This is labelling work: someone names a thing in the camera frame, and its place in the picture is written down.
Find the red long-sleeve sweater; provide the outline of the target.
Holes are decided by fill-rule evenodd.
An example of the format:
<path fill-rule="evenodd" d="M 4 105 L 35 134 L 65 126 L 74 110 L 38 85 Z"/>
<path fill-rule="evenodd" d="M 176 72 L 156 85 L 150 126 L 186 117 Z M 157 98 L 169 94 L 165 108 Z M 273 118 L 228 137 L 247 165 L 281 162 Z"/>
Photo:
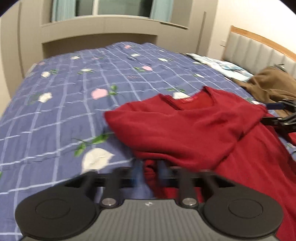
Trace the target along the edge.
<path fill-rule="evenodd" d="M 192 97 L 156 95 L 105 113 L 117 138 L 144 162 L 144 178 L 158 198 L 174 198 L 157 177 L 157 161 L 193 172 L 211 170 L 280 203 L 277 236 L 295 240 L 295 161 L 276 131 L 264 126 L 263 105 L 203 87 Z"/>

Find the light patterned folded clothes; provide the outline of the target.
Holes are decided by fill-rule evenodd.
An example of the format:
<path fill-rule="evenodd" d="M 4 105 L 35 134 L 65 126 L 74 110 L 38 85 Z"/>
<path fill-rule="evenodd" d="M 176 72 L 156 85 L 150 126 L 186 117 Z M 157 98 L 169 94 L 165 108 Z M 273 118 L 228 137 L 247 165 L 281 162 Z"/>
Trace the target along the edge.
<path fill-rule="evenodd" d="M 247 70 L 227 61 L 200 56 L 194 53 L 186 53 L 186 55 L 199 63 L 210 66 L 229 79 L 233 78 L 242 82 L 247 82 L 253 76 Z"/>

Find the brown garment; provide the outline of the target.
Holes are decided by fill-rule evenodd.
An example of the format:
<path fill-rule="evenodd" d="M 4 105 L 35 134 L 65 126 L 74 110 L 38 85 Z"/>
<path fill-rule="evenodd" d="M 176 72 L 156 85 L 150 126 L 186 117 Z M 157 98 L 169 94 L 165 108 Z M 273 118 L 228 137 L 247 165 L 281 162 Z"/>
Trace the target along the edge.
<path fill-rule="evenodd" d="M 295 100 L 295 78 L 276 66 L 269 66 L 246 82 L 232 79 L 234 83 L 262 103 L 275 103 L 283 99 Z"/>

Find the padded beige headboard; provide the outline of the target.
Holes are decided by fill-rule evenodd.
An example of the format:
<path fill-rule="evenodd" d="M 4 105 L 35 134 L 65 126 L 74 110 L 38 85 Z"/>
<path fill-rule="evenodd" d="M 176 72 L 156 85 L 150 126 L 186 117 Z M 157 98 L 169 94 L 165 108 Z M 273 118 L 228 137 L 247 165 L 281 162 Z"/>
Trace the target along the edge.
<path fill-rule="evenodd" d="M 230 27 L 222 60 L 255 75 L 267 66 L 280 65 L 295 77 L 295 53 L 253 32 Z"/>

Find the blue plaid floral bedspread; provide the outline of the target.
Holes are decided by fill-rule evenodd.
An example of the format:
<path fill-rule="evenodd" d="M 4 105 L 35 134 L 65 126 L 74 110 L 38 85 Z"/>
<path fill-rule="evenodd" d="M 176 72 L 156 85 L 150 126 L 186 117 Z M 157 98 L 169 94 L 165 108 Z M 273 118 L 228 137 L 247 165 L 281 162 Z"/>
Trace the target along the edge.
<path fill-rule="evenodd" d="M 105 113 L 205 86 L 266 107 L 218 71 L 150 43 L 39 62 L 1 117 L 1 240 L 280 240 L 280 203 L 214 171 L 187 169 L 194 187 L 173 188 L 174 198 L 155 197 L 146 181 L 111 183 L 114 169 L 141 161 L 144 173 L 144 162 Z"/>

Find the window with teal curtains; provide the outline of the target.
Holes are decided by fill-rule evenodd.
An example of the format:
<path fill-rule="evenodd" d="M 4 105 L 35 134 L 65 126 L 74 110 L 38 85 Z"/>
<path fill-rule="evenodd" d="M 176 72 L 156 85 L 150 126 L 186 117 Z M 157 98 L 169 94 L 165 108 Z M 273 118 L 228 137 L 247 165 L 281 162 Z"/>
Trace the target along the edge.
<path fill-rule="evenodd" d="M 173 6 L 174 1 L 165 0 L 53 1 L 51 21 L 64 21 L 90 15 L 128 15 L 169 22 Z"/>

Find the beige built-in window cabinet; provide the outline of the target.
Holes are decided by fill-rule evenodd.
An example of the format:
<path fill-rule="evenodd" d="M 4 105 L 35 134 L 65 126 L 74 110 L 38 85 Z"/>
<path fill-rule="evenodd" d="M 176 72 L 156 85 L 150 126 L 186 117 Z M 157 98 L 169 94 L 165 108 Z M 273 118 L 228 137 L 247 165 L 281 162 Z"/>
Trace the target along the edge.
<path fill-rule="evenodd" d="M 150 42 L 173 52 L 208 53 L 217 1 L 176 1 L 171 22 L 92 15 L 52 22 L 51 1 L 1 1 L 1 60 L 9 96 L 45 58 L 122 41 Z"/>

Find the white wall socket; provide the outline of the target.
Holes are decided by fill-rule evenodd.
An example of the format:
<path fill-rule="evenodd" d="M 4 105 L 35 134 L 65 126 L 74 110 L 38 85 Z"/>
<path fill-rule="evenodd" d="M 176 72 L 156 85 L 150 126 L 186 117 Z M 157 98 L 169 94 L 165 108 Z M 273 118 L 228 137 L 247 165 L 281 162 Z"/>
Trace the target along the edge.
<path fill-rule="evenodd" d="M 227 41 L 226 40 L 221 40 L 220 41 L 220 46 L 226 47 Z"/>

